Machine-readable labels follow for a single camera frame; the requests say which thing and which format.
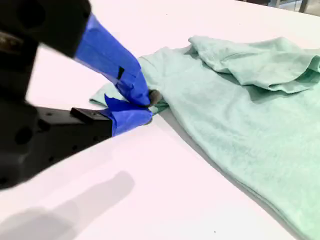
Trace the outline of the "black-rooted gripper finger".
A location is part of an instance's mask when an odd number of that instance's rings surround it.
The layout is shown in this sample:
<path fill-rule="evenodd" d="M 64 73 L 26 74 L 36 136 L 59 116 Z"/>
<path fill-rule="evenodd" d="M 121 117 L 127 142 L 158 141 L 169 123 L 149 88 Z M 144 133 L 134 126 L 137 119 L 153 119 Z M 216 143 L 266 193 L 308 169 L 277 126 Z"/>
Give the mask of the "black-rooted gripper finger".
<path fill-rule="evenodd" d="M 102 110 L 38 108 L 37 159 L 59 162 L 152 120 L 148 108 L 108 96 L 104 100 Z"/>

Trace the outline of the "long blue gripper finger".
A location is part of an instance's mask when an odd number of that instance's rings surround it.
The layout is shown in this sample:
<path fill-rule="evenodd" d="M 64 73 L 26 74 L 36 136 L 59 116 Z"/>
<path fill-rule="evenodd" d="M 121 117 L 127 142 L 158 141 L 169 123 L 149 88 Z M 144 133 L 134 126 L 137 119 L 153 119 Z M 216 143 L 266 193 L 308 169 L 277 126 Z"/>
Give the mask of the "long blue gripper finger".
<path fill-rule="evenodd" d="M 150 107 L 161 99 L 161 93 L 149 89 L 136 59 L 91 14 L 77 48 L 75 60 L 105 76 L 129 102 Z"/>

